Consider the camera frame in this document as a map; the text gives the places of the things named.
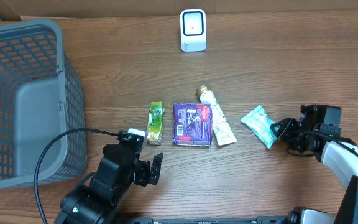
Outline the teal tissue packet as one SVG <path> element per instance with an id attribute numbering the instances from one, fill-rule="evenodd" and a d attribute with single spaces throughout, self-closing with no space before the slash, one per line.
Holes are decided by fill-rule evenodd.
<path id="1" fill-rule="evenodd" d="M 277 140 L 276 135 L 270 129 L 271 125 L 275 124 L 275 122 L 267 116 L 266 111 L 261 105 L 241 118 L 241 122 L 253 131 L 260 141 L 266 145 L 267 149 L 271 149 Z"/>

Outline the green yellow snack packet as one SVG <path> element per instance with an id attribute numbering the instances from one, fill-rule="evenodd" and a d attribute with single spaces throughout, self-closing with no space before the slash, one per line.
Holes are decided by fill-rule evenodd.
<path id="1" fill-rule="evenodd" d="M 147 125 L 147 141 L 150 145 L 162 143 L 164 105 L 161 101 L 151 102 Z"/>

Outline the purple Carefree pad packet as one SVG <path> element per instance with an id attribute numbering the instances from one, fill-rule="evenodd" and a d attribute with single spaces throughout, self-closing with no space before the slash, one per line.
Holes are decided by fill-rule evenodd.
<path id="1" fill-rule="evenodd" d="M 179 146 L 210 147 L 213 140 L 210 104 L 175 103 L 173 105 L 173 143 Z"/>

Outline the white tube gold cap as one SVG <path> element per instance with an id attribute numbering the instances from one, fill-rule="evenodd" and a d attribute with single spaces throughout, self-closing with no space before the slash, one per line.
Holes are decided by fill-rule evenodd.
<path id="1" fill-rule="evenodd" d="M 196 94 L 201 103 L 210 104 L 213 117 L 213 131 L 217 144 L 225 146 L 237 142 L 237 139 L 213 93 L 208 85 L 202 85 L 196 89 Z"/>

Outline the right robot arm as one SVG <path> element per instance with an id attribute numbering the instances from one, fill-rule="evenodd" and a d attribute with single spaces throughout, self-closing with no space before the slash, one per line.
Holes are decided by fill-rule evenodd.
<path id="1" fill-rule="evenodd" d="M 270 129 L 293 155 L 315 157 L 331 170 L 346 192 L 337 213 L 295 207 L 286 223 L 358 223 L 358 147 L 341 135 L 341 108 L 313 104 L 300 112 L 300 119 L 285 118 Z"/>

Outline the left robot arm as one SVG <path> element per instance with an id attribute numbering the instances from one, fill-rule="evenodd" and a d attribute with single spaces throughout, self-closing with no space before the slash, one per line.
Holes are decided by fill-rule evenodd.
<path id="1" fill-rule="evenodd" d="M 147 133 L 138 129 L 119 131 L 117 144 L 103 147 L 98 170 L 90 173 L 66 195 L 55 223 L 117 223 L 115 210 L 131 185 L 156 185 L 163 154 L 153 161 L 140 160 Z"/>

